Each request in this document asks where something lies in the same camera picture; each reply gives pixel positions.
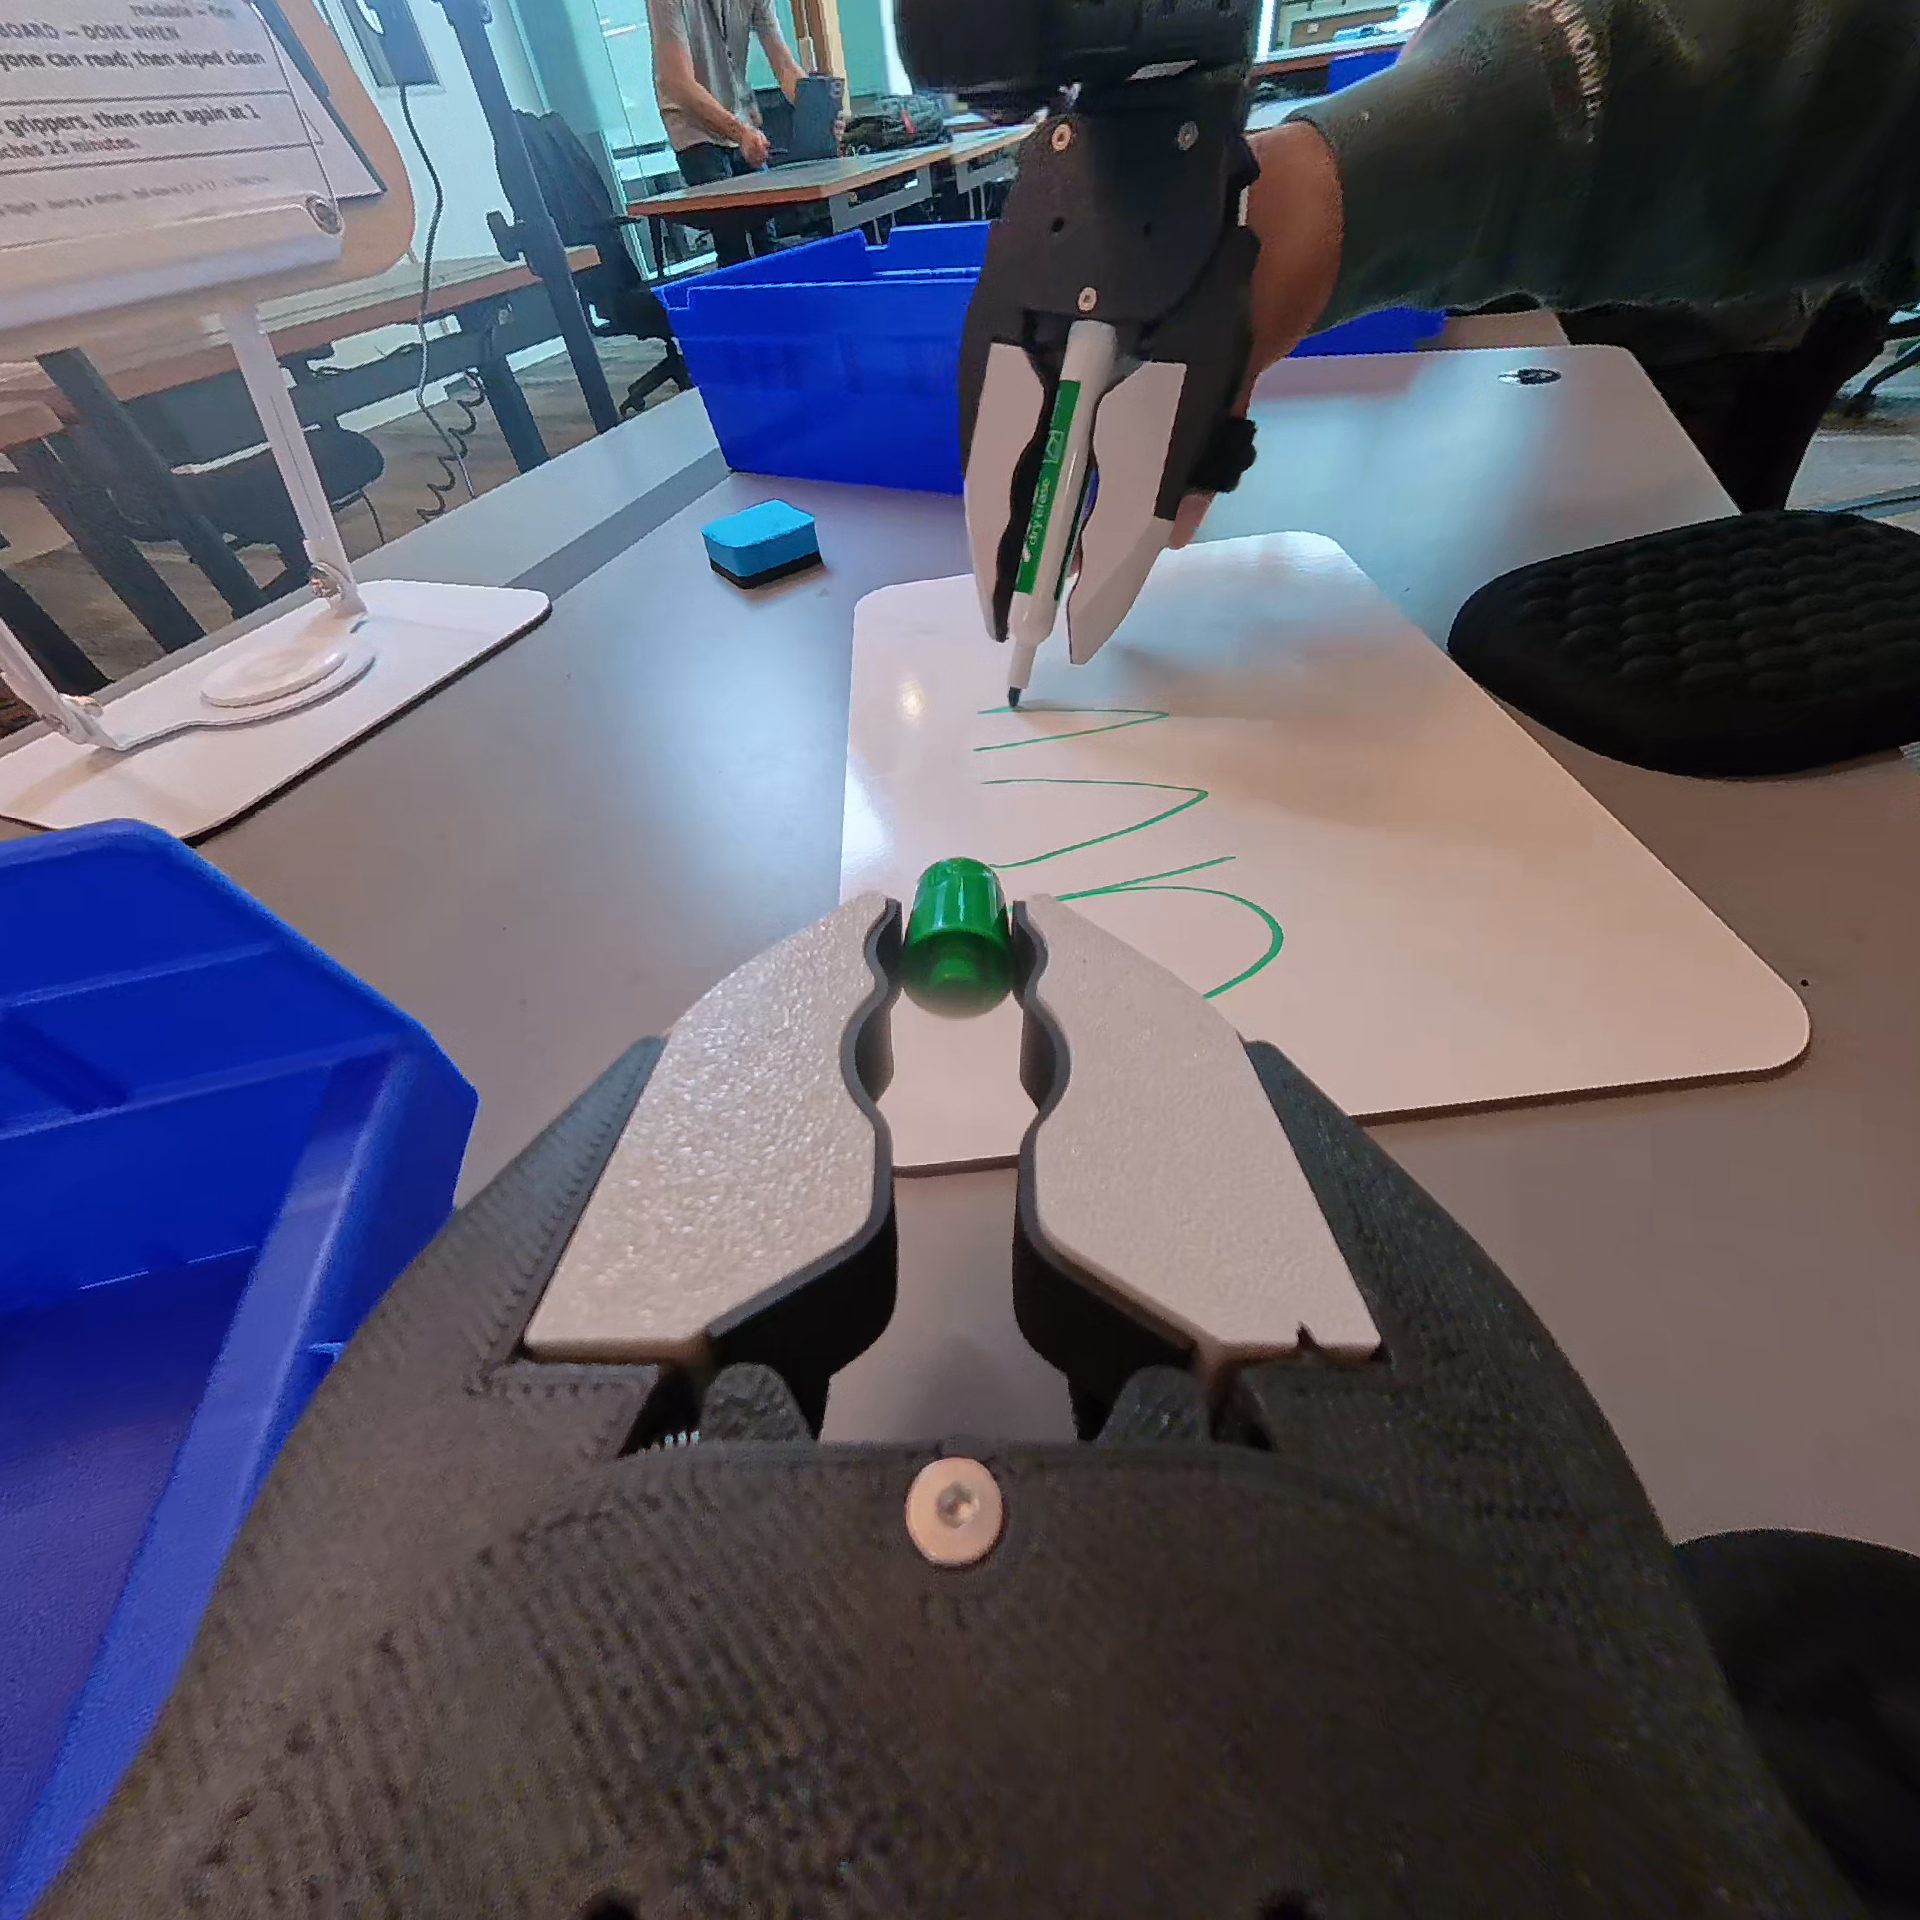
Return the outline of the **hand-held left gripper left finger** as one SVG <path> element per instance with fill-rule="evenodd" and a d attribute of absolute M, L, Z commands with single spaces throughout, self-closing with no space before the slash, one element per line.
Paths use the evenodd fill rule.
<path fill-rule="evenodd" d="M 755 956 L 664 1039 L 522 1343 L 699 1388 L 780 1377 L 806 1429 L 897 1310 L 901 905 L 862 893 Z"/>

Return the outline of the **white document stand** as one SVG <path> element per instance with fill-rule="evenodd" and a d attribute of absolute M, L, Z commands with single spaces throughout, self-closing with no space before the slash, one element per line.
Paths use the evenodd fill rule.
<path fill-rule="evenodd" d="M 308 588 L 281 612 L 110 701 L 59 693 L 3 628 L 4 684 L 41 732 L 3 758 L 9 825 L 229 828 L 549 619 L 544 593 L 360 583 L 257 309 L 220 324 L 296 505 Z"/>

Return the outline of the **black mesh cushion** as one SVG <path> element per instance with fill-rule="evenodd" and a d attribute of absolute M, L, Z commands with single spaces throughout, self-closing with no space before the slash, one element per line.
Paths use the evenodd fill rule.
<path fill-rule="evenodd" d="M 1478 588 L 1453 666 L 1586 751 L 1675 777 L 1794 777 L 1917 741 L 1917 537 L 1753 511 Z"/>

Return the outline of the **white whiteboard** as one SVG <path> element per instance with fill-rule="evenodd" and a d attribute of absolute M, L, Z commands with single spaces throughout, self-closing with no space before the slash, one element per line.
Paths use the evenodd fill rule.
<path fill-rule="evenodd" d="M 1357 1119 L 1745 1078 L 1802 994 L 1321 535 L 1161 561 L 1009 706 L 970 575 L 852 615 L 843 895 L 1072 913 Z"/>

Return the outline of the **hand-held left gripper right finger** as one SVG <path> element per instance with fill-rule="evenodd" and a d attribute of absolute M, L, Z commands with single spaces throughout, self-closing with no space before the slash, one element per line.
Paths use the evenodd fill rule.
<path fill-rule="evenodd" d="M 1273 1361 L 1372 1365 L 1382 1332 L 1266 1093 L 1201 991 L 1065 900 L 1014 907 L 1014 1319 L 1093 1438 L 1150 1369 L 1213 1413 Z"/>

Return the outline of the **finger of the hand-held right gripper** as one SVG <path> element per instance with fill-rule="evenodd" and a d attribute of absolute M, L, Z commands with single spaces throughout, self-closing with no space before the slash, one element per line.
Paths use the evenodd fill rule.
<path fill-rule="evenodd" d="M 995 343 L 980 377 L 971 443 L 964 460 L 968 540 L 978 610 L 995 641 L 1012 642 L 1014 598 L 1025 593 L 1040 612 L 1040 641 L 1057 623 L 1065 594 L 1065 545 L 1050 572 L 1036 570 L 1017 588 L 1029 524 L 1050 467 L 1051 386 L 1019 346 Z"/>
<path fill-rule="evenodd" d="M 1067 657 L 1089 666 L 1132 612 L 1169 545 L 1176 508 L 1161 508 L 1187 370 L 1142 361 L 1093 418 L 1094 497 L 1067 596 Z"/>

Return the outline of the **blue plastic bin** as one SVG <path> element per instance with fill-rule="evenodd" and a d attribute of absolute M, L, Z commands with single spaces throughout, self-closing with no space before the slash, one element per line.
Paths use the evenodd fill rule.
<path fill-rule="evenodd" d="M 1450 313 L 1419 306 L 1385 306 L 1353 321 L 1306 333 L 1286 357 L 1357 357 L 1417 351 L 1434 343 Z"/>
<path fill-rule="evenodd" d="M 664 286 L 728 465 L 955 497 L 958 350 L 990 233 L 843 231 Z"/>
<path fill-rule="evenodd" d="M 1405 45 L 1405 37 L 1353 44 L 1326 41 L 1254 61 L 1252 77 L 1261 90 L 1340 91 L 1393 66 Z"/>
<path fill-rule="evenodd" d="M 153 1727 L 475 1111 L 420 1022 L 172 834 L 4 843 L 4 1916 Z"/>

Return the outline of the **printed instruction sheet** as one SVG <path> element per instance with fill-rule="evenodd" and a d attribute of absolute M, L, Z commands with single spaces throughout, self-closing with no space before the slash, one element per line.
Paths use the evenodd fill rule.
<path fill-rule="evenodd" d="M 330 268 L 390 194 L 308 4 L 3 4 L 4 333 Z"/>

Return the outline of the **wooden backing board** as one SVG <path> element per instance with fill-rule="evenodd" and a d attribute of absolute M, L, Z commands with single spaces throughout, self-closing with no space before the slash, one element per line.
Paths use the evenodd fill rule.
<path fill-rule="evenodd" d="M 274 283 L 292 293 L 370 281 L 398 268 L 416 241 L 416 193 L 395 134 L 321 4 L 251 3 L 251 10 L 272 37 L 341 225 L 334 260 Z"/>

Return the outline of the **green marker cap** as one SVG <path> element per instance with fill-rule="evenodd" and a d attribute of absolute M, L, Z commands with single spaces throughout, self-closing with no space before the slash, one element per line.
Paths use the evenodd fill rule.
<path fill-rule="evenodd" d="M 1014 974 L 1014 935 L 996 871 L 971 855 L 929 863 L 902 927 L 902 994 L 931 1018 L 973 1020 L 1009 998 Z"/>

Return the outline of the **person's right hand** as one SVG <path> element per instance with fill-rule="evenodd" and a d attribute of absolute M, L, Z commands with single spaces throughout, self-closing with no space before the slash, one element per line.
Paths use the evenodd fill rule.
<path fill-rule="evenodd" d="M 1259 375 L 1316 329 L 1338 286 L 1344 209 L 1338 157 L 1301 115 L 1252 138 L 1259 178 L 1246 222 L 1259 243 L 1252 346 L 1233 417 L 1246 417 Z"/>

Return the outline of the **black tripod stand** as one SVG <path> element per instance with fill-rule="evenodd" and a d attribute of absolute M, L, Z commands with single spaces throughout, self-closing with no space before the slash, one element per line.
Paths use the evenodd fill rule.
<path fill-rule="evenodd" d="M 544 203 L 544 194 L 526 150 L 516 109 L 499 69 L 489 20 L 489 4 L 438 3 L 459 44 L 470 87 L 496 149 L 496 177 L 512 206 L 512 229 L 518 257 L 547 289 L 566 359 L 584 391 L 590 420 L 598 434 L 619 425 L 618 403 L 602 369 L 585 309 L 571 276 L 561 229 Z"/>

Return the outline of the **wooden-top desk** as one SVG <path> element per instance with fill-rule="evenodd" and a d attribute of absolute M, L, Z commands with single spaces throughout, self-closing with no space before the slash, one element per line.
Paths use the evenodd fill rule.
<path fill-rule="evenodd" d="M 562 346 L 547 289 L 496 257 L 402 260 L 376 278 L 270 301 L 264 324 L 304 422 L 331 510 L 376 508 L 386 455 L 348 418 L 400 405 L 448 462 L 426 519 L 453 490 L 484 491 L 475 434 L 484 405 L 528 474 L 553 449 L 514 354 Z M 307 555 L 246 385 L 222 331 L 166 343 L 134 329 L 90 359 L 83 386 L 33 359 L 4 363 L 4 483 L 27 490 L 67 545 L 162 654 L 204 636 L 148 546 L 185 553 L 232 615 L 307 585 Z"/>
<path fill-rule="evenodd" d="M 654 241 L 665 226 L 757 233 L 798 220 L 804 233 L 859 231 L 882 243 L 902 218 L 977 220 L 995 188 L 1017 177 L 1034 126 L 968 126 L 947 142 L 838 161 L 766 167 L 725 182 L 683 182 L 632 201 L 627 220 Z"/>

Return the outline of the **white green-label dry-erase marker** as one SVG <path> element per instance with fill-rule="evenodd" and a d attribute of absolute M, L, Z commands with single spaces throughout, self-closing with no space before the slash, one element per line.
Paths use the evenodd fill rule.
<path fill-rule="evenodd" d="M 1067 329 L 1062 370 L 1051 395 L 1040 467 L 1019 510 L 1014 589 L 1009 615 L 1009 706 L 1017 708 L 1034 663 L 1062 610 L 1069 562 L 1093 483 L 1093 433 L 1102 395 L 1114 385 L 1117 331 L 1102 321 Z"/>

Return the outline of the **blue whiteboard eraser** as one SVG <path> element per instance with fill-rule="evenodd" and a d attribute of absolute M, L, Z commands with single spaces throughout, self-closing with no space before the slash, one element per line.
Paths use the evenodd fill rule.
<path fill-rule="evenodd" d="M 702 540 L 712 572 L 742 589 L 772 585 L 826 562 L 816 519 L 780 498 L 709 519 Z"/>

